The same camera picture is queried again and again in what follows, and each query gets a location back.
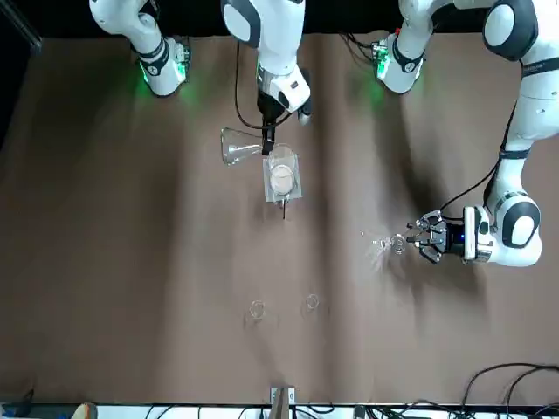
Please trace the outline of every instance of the erlenmeyer flask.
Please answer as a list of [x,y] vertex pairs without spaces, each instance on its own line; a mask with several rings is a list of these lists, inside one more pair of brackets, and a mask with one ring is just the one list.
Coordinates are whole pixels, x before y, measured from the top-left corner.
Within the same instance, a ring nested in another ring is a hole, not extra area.
[[231,128],[221,130],[221,156],[227,166],[262,152],[262,139]]

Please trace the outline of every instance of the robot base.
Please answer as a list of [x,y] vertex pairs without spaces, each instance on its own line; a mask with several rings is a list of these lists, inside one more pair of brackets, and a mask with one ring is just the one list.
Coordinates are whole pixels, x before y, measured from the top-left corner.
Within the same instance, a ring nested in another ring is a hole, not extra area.
[[141,57],[144,80],[156,96],[169,96],[187,80],[190,48],[165,38],[161,54],[153,60]]

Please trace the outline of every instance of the green led light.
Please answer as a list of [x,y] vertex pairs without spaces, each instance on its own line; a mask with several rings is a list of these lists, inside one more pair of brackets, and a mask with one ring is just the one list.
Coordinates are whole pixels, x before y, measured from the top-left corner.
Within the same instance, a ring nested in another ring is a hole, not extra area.
[[388,53],[383,54],[378,59],[378,64],[376,65],[376,76],[380,80],[384,80],[386,73],[388,72],[388,66],[390,64],[390,56]]
[[177,63],[173,61],[173,68],[175,69],[176,76],[179,80],[186,80],[186,67],[184,63]]
[[146,74],[146,71],[143,69],[143,65],[141,65],[141,63],[140,63],[140,68],[141,68],[141,72],[143,73],[143,81],[145,81],[147,84],[149,84],[148,75]]

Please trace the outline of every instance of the black background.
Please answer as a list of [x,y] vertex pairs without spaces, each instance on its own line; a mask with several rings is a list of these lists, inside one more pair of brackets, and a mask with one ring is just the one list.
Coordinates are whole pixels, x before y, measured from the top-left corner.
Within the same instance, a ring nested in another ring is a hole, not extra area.
[[[106,36],[93,21],[88,0],[13,2],[44,38]],[[159,0],[158,3],[159,25],[165,35],[228,35],[219,0]],[[484,10],[452,10],[454,7],[448,6],[436,13],[436,22],[444,20],[438,28],[440,31],[480,30]],[[397,0],[307,0],[305,15],[305,33],[394,31],[402,23]]]
[[0,80],[3,81],[0,94],[0,147],[3,145],[19,87],[25,74],[31,48],[13,28],[8,18],[0,13],[0,47],[3,51],[0,65]]

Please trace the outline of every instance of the metal clamp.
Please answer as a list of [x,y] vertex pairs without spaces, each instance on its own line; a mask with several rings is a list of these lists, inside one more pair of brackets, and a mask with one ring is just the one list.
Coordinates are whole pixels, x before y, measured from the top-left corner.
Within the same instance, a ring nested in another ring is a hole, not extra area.
[[418,230],[418,234],[407,237],[406,241],[414,244],[421,256],[433,264],[438,264],[446,252],[447,242],[447,225],[440,210],[422,215],[415,223],[409,223],[408,229]]

